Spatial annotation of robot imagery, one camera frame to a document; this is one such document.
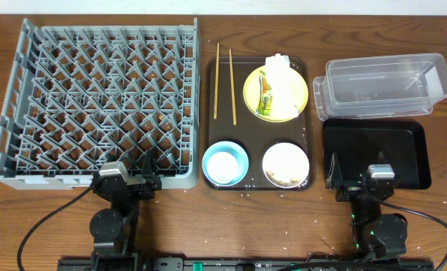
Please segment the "white pink bowl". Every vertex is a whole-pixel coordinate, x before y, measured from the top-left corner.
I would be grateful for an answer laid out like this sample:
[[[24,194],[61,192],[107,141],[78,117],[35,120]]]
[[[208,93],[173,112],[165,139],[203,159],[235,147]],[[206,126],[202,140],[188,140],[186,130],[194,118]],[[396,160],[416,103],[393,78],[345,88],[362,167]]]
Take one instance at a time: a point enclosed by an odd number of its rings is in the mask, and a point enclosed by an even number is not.
[[[263,174],[276,187],[291,189],[307,183],[310,161],[299,146],[282,142],[270,147],[262,159]]]

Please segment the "light blue bowl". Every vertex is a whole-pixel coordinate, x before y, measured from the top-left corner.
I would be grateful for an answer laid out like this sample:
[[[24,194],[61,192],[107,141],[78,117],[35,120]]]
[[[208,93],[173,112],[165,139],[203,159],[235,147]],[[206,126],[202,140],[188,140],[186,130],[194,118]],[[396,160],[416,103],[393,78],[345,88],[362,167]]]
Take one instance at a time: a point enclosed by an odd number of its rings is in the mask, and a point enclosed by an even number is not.
[[[246,150],[231,141],[214,143],[206,149],[202,158],[205,178],[218,187],[232,187],[246,176],[249,157]]]

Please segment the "wooden chopstick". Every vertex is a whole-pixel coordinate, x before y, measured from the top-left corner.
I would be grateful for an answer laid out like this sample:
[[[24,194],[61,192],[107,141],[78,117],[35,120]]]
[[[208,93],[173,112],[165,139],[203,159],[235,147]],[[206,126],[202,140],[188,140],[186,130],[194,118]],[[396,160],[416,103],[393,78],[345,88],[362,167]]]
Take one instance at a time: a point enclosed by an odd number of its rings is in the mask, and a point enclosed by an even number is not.
[[[230,89],[231,89],[231,101],[232,101],[232,113],[233,113],[233,125],[237,125],[236,116],[236,95],[235,95],[235,84],[234,84],[234,72],[233,72],[233,55],[232,49],[229,48],[229,67],[230,67]]]
[[[219,70],[220,70],[220,43],[217,43],[216,59],[215,59],[215,77],[214,77],[214,114],[213,118],[217,119],[218,109],[218,87],[219,87]]]

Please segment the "green yellow sauce packet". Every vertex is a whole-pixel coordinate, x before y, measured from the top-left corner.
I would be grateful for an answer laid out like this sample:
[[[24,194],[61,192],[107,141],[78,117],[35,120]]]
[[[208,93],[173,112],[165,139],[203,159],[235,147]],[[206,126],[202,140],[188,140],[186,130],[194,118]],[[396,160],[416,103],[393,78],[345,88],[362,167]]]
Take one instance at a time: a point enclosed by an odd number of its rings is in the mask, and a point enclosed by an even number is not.
[[[269,116],[271,114],[272,88],[267,82],[266,73],[264,71],[260,71],[259,83],[260,98],[257,105],[256,113],[262,116]]]

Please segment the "white napkin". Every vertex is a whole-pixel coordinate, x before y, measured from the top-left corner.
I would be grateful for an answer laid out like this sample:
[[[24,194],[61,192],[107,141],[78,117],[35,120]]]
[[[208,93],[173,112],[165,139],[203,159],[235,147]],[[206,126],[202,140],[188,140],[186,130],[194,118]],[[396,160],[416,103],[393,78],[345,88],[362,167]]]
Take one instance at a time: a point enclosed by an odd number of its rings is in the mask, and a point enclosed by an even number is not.
[[[291,86],[292,68],[288,56],[277,53],[266,58],[266,79],[272,91],[271,114],[279,119],[298,116]]]

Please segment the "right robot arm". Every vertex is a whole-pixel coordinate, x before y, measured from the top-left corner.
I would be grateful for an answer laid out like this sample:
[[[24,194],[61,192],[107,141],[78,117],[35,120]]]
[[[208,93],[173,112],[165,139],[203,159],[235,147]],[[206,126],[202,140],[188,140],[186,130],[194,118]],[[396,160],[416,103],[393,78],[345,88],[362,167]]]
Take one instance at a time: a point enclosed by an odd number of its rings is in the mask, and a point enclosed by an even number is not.
[[[382,214],[382,203],[394,194],[397,177],[389,164],[371,164],[356,181],[342,177],[337,153],[330,160],[325,182],[336,201],[351,203],[351,226],[358,260],[370,262],[406,253],[408,222],[403,215]]]

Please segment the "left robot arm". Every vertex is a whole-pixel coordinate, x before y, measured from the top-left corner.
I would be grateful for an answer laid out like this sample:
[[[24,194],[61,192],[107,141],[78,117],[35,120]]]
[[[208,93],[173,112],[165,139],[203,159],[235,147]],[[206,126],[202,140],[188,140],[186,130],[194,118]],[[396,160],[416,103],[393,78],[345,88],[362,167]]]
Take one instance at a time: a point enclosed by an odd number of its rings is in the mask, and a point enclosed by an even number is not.
[[[139,203],[155,197],[162,189],[154,152],[144,156],[135,177],[121,161],[104,163],[93,175],[93,192],[111,206],[98,211],[90,221],[93,236],[92,270],[140,270],[141,256],[135,251]]]

